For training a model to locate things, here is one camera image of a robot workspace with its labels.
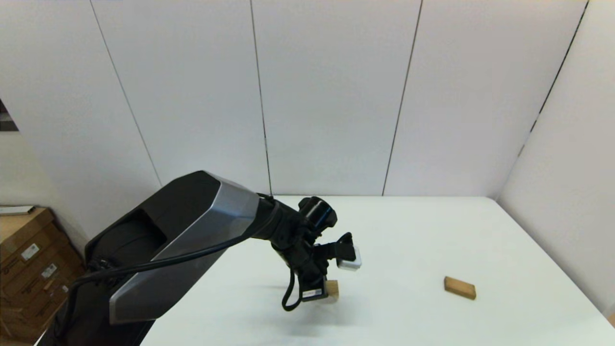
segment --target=white table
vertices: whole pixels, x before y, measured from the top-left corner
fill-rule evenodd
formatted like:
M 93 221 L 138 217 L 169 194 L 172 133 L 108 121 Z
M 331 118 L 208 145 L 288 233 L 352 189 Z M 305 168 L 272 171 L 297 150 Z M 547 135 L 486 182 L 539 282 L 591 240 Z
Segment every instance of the white table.
M 300 197 L 283 196 L 296 206 Z M 288 269 L 268 242 L 229 249 L 154 323 L 143 345 L 615 345 L 615 329 L 487 198 L 327 197 L 321 243 L 351 231 L 363 267 L 334 304 L 280 306 Z M 444 276 L 477 287 L 468 300 Z

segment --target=white wall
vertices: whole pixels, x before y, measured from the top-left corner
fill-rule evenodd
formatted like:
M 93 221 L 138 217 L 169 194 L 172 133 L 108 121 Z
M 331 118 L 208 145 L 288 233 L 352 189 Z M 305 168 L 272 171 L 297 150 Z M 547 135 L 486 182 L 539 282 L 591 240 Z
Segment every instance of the white wall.
M 499 202 L 605 314 L 615 309 L 615 2 L 592 0 Z
M 205 169 L 269 193 L 250 2 L 92 4 L 162 184 Z
M 160 188 L 88 1 L 0 2 L 0 99 L 89 237 Z
M 385 195 L 498 195 L 585 6 L 424 0 Z
M 274 193 L 382 193 L 419 5 L 253 1 Z
M 77 249 L 88 240 L 19 132 L 0 132 L 0 205 L 50 207 Z

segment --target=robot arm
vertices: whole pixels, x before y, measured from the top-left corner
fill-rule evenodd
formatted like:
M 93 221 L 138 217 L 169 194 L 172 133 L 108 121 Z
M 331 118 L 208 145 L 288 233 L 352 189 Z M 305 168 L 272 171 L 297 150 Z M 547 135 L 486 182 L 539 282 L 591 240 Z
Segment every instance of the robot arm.
M 173 307 L 224 253 L 247 238 L 269 240 L 291 280 L 286 311 L 328 296 L 328 260 L 360 266 L 352 235 L 319 245 L 335 225 L 322 199 L 305 198 L 299 211 L 271 196 L 203 171 L 170 182 L 114 222 L 85 248 L 88 273 L 77 279 L 40 345 L 138 345 L 154 320 Z M 298 278 L 300 297 L 287 305 Z

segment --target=cardboard box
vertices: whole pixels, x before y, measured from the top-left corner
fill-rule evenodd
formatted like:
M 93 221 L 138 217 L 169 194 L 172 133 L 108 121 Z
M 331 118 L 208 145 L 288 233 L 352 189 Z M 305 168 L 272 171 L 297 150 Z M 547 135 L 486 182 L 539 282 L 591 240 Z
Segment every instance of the cardboard box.
M 12 337 L 13 335 L 10 333 L 9 328 L 6 326 L 4 321 L 0 319 L 0 335 Z
M 26 267 L 21 275 L 6 284 L 0 290 L 0 295 L 12 306 L 24 307 L 55 275 L 69 277 L 73 268 L 79 266 L 81 258 L 68 240 L 60 238 L 40 255 L 36 263 Z
M 4 297 L 0 297 L 0 306 L 2 307 L 10 307 L 12 306 L 12 304 L 10 303 L 10 301 Z
M 53 322 L 56 312 L 58 312 L 60 308 L 61 307 L 57 307 L 50 314 L 50 317 L 40 327 L 32 327 L 25 324 L 13 323 L 5 323 L 5 327 L 11 334 L 11 339 L 33 344 L 41 337 L 41 335 L 43 335 L 43 333 L 45 333 L 47 328 L 51 325 L 51 322 Z
M 47 289 L 39 292 L 27 307 L 3 308 L 2 320 L 10 324 L 25 324 L 40 328 L 49 319 L 51 313 L 64 302 L 73 279 L 58 276 L 50 280 L 46 285 Z
M 0 264 L 53 220 L 51 211 L 40 207 L 28 215 L 0 216 Z
M 0 264 L 2 268 L 0 271 L 0 286 L 4 287 L 60 237 L 65 237 L 65 235 L 55 227 L 53 222 L 50 222 L 32 238 L 28 239 Z

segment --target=wooden block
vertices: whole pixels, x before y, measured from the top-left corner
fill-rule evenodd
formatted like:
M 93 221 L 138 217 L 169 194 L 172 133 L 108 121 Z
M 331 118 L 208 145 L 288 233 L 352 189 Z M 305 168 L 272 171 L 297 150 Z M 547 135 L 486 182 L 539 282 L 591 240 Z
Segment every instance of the wooden block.
M 607 318 L 609 322 L 615 327 L 615 313 L 611 315 L 611 317 Z
M 329 297 L 333 297 L 335 299 L 339 298 L 339 287 L 337 280 L 327 280 L 325 282 L 325 286 L 327 288 L 327 294 Z
M 444 277 L 444 289 L 458 296 L 472 300 L 476 299 L 476 288 L 474 285 L 465 283 L 461 280 L 453 279 L 448 276 Z

